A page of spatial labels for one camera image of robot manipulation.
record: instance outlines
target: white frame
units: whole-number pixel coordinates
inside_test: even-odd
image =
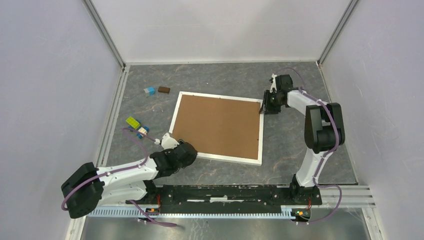
[[[169,127],[169,132],[172,133],[175,126],[175,121],[177,119],[178,110],[180,108],[181,98],[183,95],[188,96],[197,96],[197,97],[206,97],[206,98],[216,98],[216,99],[229,99],[236,101],[244,101],[244,102],[254,102],[262,105],[261,99],[254,98],[246,98],[246,97],[237,97],[237,96],[224,96],[224,95],[215,95],[215,94],[206,94],[206,93],[197,93],[197,92],[188,92],[188,91],[180,91],[178,95],[178,100],[176,101],[175,110],[173,112],[171,125]],[[218,160],[230,163],[242,163],[242,164],[250,164],[261,166],[262,165],[262,145],[264,140],[264,114],[259,115],[259,144],[257,148],[257,159],[243,158],[243,157],[235,157],[235,156],[225,156],[225,155],[217,155],[210,153],[199,152],[197,157],[199,159],[207,159],[207,160]]]

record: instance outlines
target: framed board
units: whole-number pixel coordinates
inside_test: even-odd
[[[200,159],[262,165],[262,100],[181,91],[169,132]]]

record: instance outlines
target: brown panel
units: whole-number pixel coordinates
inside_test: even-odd
[[[258,159],[259,102],[182,95],[172,135],[199,153]]]

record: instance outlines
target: blue block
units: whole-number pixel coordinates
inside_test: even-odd
[[[146,97],[152,96],[153,94],[155,94],[155,89],[152,86],[145,88],[144,93],[145,93]]]

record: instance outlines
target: gray floor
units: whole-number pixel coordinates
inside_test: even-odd
[[[121,129],[132,116],[150,128],[150,136],[160,138],[171,124],[180,91],[262,99],[269,89],[272,73],[290,74],[294,85],[301,80],[291,70],[297,69],[313,96],[328,101],[323,79],[314,62],[219,63],[131,66],[113,135],[107,166],[143,158],[142,150],[125,138]],[[145,97],[147,87],[170,87],[170,94],[155,93]],[[295,109],[282,109],[278,115],[266,115],[263,126],[262,166],[198,159],[178,173],[155,180],[158,185],[190,184],[288,184],[300,168],[306,145],[304,117]],[[141,140],[149,154],[160,147]],[[348,152],[341,146],[327,161],[320,183],[354,184],[356,182]]]
[[[328,215],[312,209],[312,220]],[[360,208],[339,209],[329,219],[296,226],[285,219],[161,218],[179,226],[145,225],[134,218],[88,217],[82,240],[369,240]]]

